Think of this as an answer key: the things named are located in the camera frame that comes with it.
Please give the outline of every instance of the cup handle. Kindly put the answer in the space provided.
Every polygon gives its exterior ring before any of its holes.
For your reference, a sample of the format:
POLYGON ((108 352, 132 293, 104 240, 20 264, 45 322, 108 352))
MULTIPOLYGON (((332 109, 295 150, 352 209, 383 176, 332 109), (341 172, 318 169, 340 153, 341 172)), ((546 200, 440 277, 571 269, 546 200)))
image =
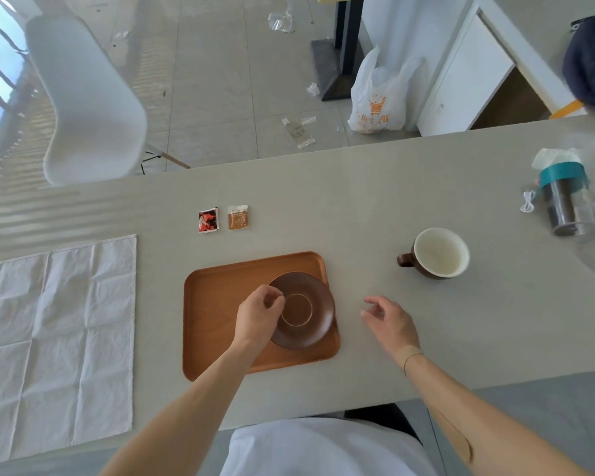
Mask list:
POLYGON ((399 267, 414 267, 412 254, 401 254, 397 257, 399 267))

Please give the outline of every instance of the person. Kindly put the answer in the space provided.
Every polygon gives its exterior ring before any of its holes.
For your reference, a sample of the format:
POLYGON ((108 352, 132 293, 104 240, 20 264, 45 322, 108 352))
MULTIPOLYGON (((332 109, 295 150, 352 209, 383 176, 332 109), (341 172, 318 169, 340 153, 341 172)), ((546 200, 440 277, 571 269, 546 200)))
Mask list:
MULTIPOLYGON (((366 325, 416 387, 474 476, 588 474, 422 354, 413 319, 399 304, 382 296, 365 302, 372 305, 361 312, 366 325)), ((120 448, 101 476, 196 474, 283 307, 278 289, 257 288, 238 309, 229 349, 120 448)), ((240 428, 232 435, 221 476, 436 476, 403 415, 376 407, 346 416, 351 419, 304 417, 240 428)))

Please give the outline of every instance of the chair leg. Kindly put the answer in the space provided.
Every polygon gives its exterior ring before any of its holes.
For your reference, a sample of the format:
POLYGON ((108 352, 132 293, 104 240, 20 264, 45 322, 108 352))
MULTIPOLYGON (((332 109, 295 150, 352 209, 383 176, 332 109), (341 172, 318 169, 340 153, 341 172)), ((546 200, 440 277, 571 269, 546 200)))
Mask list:
POLYGON ((164 152, 162 149, 160 149, 158 146, 151 144, 150 142, 145 144, 145 148, 146 151, 149 153, 153 153, 155 157, 163 157, 166 160, 169 160, 170 162, 183 167, 184 169, 190 169, 191 167, 188 164, 184 164, 181 160, 179 159, 175 159, 172 155, 170 155, 169 153, 164 152))

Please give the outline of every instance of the brown saucer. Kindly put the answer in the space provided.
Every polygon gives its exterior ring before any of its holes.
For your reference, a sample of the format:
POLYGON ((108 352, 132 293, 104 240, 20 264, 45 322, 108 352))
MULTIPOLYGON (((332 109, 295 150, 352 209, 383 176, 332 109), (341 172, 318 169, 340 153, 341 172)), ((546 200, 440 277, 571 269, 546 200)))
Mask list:
POLYGON ((269 285, 280 289, 286 298, 272 343, 302 349, 326 335, 335 317, 335 301, 325 283, 305 272, 286 272, 269 285))

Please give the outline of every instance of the white cabinet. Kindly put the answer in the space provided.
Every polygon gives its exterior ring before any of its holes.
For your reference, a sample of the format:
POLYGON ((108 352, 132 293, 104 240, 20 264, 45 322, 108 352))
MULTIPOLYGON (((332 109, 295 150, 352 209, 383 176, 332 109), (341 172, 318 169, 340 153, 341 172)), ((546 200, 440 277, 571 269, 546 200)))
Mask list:
POLYGON ((420 134, 468 130, 514 66, 476 11, 471 12, 421 112, 420 134))

